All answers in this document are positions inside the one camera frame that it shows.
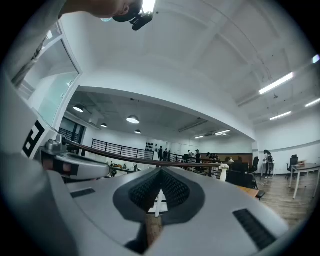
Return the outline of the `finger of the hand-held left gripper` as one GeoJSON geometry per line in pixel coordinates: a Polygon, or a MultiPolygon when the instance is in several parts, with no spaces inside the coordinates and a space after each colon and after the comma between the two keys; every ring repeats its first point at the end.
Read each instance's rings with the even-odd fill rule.
{"type": "Polygon", "coordinates": [[[71,180],[93,180],[110,174],[110,167],[106,163],[77,154],[62,153],[53,159],[54,170],[71,180]]]}

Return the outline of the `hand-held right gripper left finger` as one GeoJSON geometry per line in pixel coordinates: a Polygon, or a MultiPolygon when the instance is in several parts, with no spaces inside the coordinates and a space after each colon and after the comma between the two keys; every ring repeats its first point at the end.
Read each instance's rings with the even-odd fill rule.
{"type": "Polygon", "coordinates": [[[159,169],[139,171],[116,178],[72,183],[72,193],[93,189],[74,198],[86,219],[97,229],[84,231],[93,249],[105,254],[159,254],[161,232],[152,235],[147,213],[160,192],[159,169]]]}

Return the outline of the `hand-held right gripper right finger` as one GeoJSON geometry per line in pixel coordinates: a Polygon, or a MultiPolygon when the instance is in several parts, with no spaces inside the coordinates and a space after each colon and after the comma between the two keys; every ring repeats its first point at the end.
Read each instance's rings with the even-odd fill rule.
{"type": "Polygon", "coordinates": [[[177,168],[166,171],[189,187],[189,198],[162,216],[149,256],[268,255],[289,226],[235,185],[177,168]]]}

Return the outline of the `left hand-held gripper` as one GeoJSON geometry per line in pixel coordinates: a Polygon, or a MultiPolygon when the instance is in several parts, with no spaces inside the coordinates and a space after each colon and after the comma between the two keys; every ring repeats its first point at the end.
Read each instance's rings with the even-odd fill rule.
{"type": "Polygon", "coordinates": [[[68,173],[68,163],[55,159],[66,141],[18,95],[6,73],[0,72],[0,180],[24,171],[33,159],[46,170],[68,173]]]}

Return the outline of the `railing with brown handrail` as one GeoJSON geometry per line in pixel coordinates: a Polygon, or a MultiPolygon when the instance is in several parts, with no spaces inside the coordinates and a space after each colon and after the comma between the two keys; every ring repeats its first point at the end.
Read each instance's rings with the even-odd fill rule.
{"type": "Polygon", "coordinates": [[[189,170],[196,174],[201,174],[208,177],[215,175],[216,173],[221,173],[221,170],[219,170],[219,166],[221,164],[228,164],[229,167],[231,167],[231,165],[233,164],[233,162],[212,162],[211,160],[203,160],[203,159],[201,160],[201,163],[196,163],[196,161],[185,160],[183,159],[182,156],[180,157],[178,155],[175,157],[174,160],[170,159],[169,161],[163,161],[163,160],[159,161],[156,159],[158,155],[155,152],[153,155],[153,160],[131,158],[131,157],[125,157],[122,155],[107,153],[101,150],[93,149],[92,146],[88,147],[66,138],[62,139],[62,144],[66,146],[70,146],[77,150],[81,150],[85,153],[88,152],[93,155],[106,157],[113,160],[131,162],[131,163],[149,165],[149,166],[158,166],[158,167],[160,165],[164,165],[166,167],[178,167],[178,168],[189,170]]]}

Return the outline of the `black metal fence railing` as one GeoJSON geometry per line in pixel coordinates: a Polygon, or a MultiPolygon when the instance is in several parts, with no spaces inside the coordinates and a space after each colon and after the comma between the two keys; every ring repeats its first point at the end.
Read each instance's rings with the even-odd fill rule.
{"type": "Polygon", "coordinates": [[[91,148],[106,153],[120,155],[128,158],[153,160],[154,152],[118,144],[113,144],[98,139],[92,139],[91,148]]]}

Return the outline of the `white vase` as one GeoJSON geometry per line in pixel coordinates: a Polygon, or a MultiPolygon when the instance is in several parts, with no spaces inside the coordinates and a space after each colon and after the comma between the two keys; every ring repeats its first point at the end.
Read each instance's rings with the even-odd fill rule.
{"type": "Polygon", "coordinates": [[[220,178],[219,180],[222,181],[222,182],[225,182],[226,181],[226,178],[227,178],[227,171],[229,170],[229,165],[226,164],[226,163],[222,163],[220,166],[219,166],[219,170],[221,170],[221,173],[220,173],[220,178]]]}

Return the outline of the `glass partition window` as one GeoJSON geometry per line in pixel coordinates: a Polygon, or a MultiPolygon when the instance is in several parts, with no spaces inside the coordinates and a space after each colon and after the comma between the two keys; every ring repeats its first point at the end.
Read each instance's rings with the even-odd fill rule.
{"type": "Polygon", "coordinates": [[[58,21],[48,31],[39,59],[22,81],[18,94],[58,130],[64,115],[63,105],[81,73],[58,21]]]}

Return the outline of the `bright ceiling light panel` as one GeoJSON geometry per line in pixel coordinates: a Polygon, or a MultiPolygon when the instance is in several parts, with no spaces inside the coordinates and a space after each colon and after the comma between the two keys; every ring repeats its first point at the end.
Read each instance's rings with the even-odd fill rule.
{"type": "Polygon", "coordinates": [[[143,0],[142,11],[146,13],[153,13],[157,0],[143,0]]]}

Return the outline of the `white frame table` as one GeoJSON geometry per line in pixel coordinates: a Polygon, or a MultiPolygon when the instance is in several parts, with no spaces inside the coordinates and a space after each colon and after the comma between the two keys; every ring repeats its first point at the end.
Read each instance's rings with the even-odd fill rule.
{"type": "Polygon", "coordinates": [[[292,187],[292,181],[293,181],[293,175],[296,174],[296,184],[294,188],[294,193],[293,193],[293,200],[296,199],[298,188],[299,188],[299,183],[300,183],[300,177],[302,173],[307,173],[307,176],[309,175],[310,172],[317,172],[317,177],[316,177],[316,186],[314,189],[313,193],[313,198],[316,197],[317,195],[317,190],[318,186],[320,183],[320,164],[315,164],[315,163],[304,163],[304,164],[296,164],[292,165],[290,169],[290,178],[289,178],[289,188],[292,187]]]}

